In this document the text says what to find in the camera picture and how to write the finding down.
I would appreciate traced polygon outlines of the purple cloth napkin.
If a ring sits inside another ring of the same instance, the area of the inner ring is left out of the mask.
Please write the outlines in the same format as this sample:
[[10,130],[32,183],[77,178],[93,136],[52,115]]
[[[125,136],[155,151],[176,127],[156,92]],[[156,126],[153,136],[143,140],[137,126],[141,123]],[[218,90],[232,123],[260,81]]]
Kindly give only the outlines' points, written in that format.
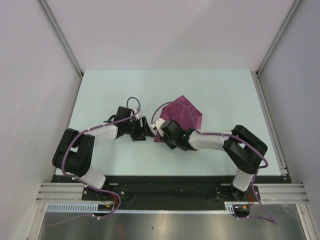
[[[192,128],[193,134],[201,128],[203,114],[182,95],[173,101],[160,105],[153,113],[151,123],[153,124],[158,118],[162,118],[165,121],[174,120],[178,122],[184,130]],[[162,142],[158,132],[154,141],[156,143]]]

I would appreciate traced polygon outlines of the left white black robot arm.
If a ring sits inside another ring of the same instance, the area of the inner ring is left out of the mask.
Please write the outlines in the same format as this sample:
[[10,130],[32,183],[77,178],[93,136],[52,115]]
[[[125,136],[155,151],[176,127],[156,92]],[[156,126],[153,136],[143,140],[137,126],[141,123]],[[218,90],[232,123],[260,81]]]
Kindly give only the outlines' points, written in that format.
[[139,108],[131,109],[120,106],[117,113],[103,124],[88,128],[80,133],[68,128],[64,131],[52,158],[52,165],[93,187],[93,194],[100,200],[110,196],[111,188],[105,184],[106,177],[92,167],[94,147],[123,135],[130,135],[131,140],[145,141],[155,137],[145,116],[139,117]]

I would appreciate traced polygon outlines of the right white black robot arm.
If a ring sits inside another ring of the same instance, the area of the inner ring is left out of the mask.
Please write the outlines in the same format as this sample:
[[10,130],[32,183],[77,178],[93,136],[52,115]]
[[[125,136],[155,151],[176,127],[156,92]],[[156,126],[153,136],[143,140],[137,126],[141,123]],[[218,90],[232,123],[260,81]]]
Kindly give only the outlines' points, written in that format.
[[249,186],[259,169],[267,168],[267,145],[242,125],[222,132],[204,132],[199,129],[183,129],[175,120],[158,118],[153,127],[160,139],[170,149],[183,151],[202,149],[225,152],[237,167],[230,187],[231,196],[242,201],[249,194]]

